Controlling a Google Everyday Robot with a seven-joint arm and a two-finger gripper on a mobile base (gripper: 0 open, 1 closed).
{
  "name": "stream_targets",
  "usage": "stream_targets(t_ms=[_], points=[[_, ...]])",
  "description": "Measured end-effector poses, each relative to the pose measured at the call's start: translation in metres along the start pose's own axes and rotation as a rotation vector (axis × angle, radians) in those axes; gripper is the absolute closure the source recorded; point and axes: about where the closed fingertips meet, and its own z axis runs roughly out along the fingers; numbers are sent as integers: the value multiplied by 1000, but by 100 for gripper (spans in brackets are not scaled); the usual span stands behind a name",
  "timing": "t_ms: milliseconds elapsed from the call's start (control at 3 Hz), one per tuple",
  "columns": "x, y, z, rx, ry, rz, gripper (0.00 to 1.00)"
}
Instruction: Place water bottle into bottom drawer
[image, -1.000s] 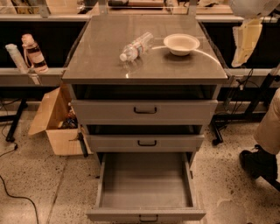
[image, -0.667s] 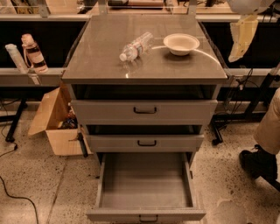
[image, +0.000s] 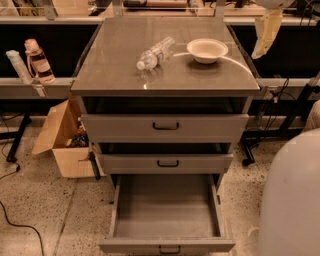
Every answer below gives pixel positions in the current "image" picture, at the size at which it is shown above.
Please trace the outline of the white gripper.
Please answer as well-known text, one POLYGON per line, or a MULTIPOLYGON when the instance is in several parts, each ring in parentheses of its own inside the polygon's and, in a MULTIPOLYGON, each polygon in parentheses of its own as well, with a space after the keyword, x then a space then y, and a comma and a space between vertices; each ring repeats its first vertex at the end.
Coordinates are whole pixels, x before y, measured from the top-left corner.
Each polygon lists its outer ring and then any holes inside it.
POLYGON ((266 8, 263 16, 255 19, 257 41, 251 54, 253 59, 265 55, 271 48, 282 23, 282 8, 290 7, 295 0, 255 0, 258 6, 266 8))

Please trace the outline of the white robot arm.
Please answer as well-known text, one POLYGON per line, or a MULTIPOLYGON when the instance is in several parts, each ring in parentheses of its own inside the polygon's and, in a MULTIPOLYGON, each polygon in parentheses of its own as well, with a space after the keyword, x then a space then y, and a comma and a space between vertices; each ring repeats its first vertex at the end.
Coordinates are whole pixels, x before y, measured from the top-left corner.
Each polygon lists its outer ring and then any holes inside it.
POLYGON ((275 155, 264 185, 257 256, 320 256, 320 129, 275 155))

